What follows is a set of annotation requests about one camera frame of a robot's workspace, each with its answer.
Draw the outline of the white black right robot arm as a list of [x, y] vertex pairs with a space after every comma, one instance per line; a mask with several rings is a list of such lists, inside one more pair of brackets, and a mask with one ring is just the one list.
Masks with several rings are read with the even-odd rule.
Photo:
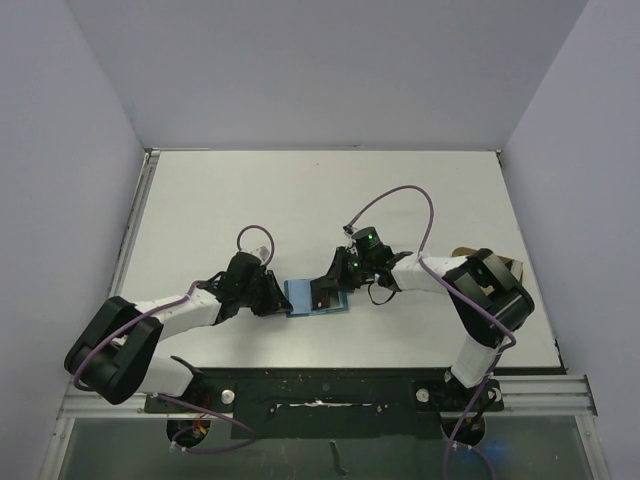
[[514, 332], [535, 309], [521, 281], [492, 250], [456, 257], [395, 253], [373, 227], [352, 232], [350, 244], [336, 249], [327, 273], [310, 282], [311, 307], [324, 310], [333, 295], [373, 284], [392, 293], [449, 295], [466, 331], [450, 367], [453, 378], [445, 384], [446, 399], [459, 409], [478, 401], [480, 383], [515, 345]]

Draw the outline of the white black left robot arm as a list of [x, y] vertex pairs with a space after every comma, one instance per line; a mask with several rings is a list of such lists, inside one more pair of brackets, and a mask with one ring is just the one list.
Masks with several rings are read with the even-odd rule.
[[226, 270], [194, 281], [186, 293], [131, 302], [108, 298], [68, 351], [63, 366], [74, 386], [118, 405], [137, 393], [167, 395], [180, 410], [200, 405], [204, 387], [187, 361], [156, 353], [158, 345], [201, 327], [214, 327], [247, 309], [257, 317], [292, 306], [275, 274], [254, 253], [236, 253]]

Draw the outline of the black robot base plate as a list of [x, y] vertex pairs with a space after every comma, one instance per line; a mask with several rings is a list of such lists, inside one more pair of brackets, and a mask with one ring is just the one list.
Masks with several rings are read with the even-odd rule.
[[431, 440], [451, 434], [463, 414], [461, 430], [482, 433], [484, 415], [504, 409], [498, 381], [476, 395], [443, 368], [204, 368], [179, 404], [147, 397], [144, 410], [168, 415], [175, 433], [192, 405], [230, 415], [234, 440]]

